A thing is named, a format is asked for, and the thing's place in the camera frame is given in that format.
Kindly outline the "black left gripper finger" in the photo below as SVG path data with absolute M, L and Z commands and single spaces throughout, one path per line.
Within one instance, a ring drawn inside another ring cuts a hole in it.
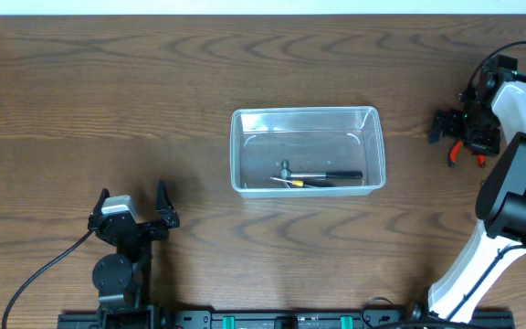
M 101 214 L 101 209 L 104 204 L 104 201 L 110 196 L 110 192 L 107 188 L 103 188 L 100 192 L 100 197 L 91 211 L 92 216 L 99 216 Z
M 168 197 L 163 180 L 158 181 L 155 211 L 164 221 L 176 220 L 176 210 Z

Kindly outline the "red handled pliers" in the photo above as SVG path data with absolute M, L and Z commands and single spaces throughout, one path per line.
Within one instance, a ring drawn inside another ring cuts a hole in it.
M 448 153 L 448 157 L 447 157 L 447 165 L 450 168 L 453 168 L 453 167 L 456 166 L 458 152 L 462 148 L 465 148 L 464 143 L 462 141 L 456 141 L 454 143 L 454 145 L 452 146 L 452 148 L 450 149 L 450 151 Z M 485 157 L 484 154 L 481 154 L 481 153 L 478 153 L 478 152 L 475 152 L 475 151 L 471 151 L 471 154 L 476 158 L 477 164 L 478 164 L 478 166 L 480 168 L 485 168 L 486 167 L 486 157 Z

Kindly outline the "small hammer black handle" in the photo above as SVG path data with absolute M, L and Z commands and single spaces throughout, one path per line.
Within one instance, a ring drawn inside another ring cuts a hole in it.
M 289 169 L 289 162 L 281 162 L 280 176 L 283 179 L 362 179 L 362 171 L 332 171 L 296 173 Z

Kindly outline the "clear plastic storage container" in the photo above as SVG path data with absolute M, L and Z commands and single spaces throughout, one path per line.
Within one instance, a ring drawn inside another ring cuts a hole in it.
M 334 187 L 301 188 L 280 177 L 287 160 L 296 173 L 362 171 L 362 179 L 323 181 Z M 241 109 L 230 126 L 231 186 L 243 198 L 367 196 L 385 185 L 383 131 L 371 106 Z

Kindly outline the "black yellow screwdriver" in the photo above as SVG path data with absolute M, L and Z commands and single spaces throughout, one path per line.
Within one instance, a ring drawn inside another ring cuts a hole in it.
M 323 181 L 305 181 L 297 179 L 285 179 L 280 177 L 271 176 L 271 180 L 287 184 L 290 187 L 301 187 L 301 188 L 323 188 L 323 187 L 334 187 L 331 183 L 326 183 Z

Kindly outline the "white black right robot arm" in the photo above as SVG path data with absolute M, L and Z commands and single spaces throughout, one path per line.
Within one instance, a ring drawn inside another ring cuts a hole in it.
M 459 97 L 463 110 L 440 110 L 428 136 L 455 140 L 448 154 L 456 163 L 459 147 L 479 164 L 498 161 L 479 190 L 477 224 L 447 273 L 428 290 L 425 316 L 467 323 L 498 277 L 526 253 L 526 75 L 515 58 L 485 58 Z

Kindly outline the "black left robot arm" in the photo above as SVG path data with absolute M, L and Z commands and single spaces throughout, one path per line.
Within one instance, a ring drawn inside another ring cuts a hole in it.
M 139 222 L 128 195 L 111 196 L 104 188 L 93 208 L 88 229 L 116 251 L 101 258 L 92 272 L 99 293 L 100 328 L 168 328 L 160 307 L 150 302 L 152 244 L 166 240 L 180 218 L 168 197 L 164 181 L 158 182 L 154 221 Z

